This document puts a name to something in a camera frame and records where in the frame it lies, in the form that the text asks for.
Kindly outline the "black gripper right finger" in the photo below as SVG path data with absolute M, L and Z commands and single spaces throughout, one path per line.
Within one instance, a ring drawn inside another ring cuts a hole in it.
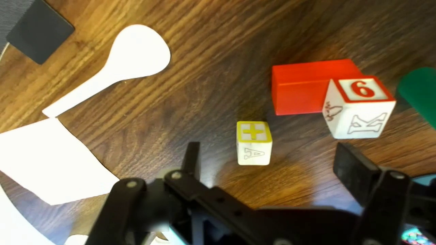
M 356 147 L 338 143 L 335 175 L 362 207 L 351 241 L 357 245 L 402 245 L 407 224 L 436 228 L 436 174 L 410 177 L 380 168 Z

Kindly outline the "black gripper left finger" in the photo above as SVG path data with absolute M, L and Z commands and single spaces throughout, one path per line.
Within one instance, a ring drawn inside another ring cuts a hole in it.
M 191 141 L 178 170 L 147 183 L 142 178 L 116 182 L 91 227 L 86 245 L 142 245 L 151 230 L 168 224 L 189 245 L 249 245 L 251 209 L 198 177 L 199 141 Z

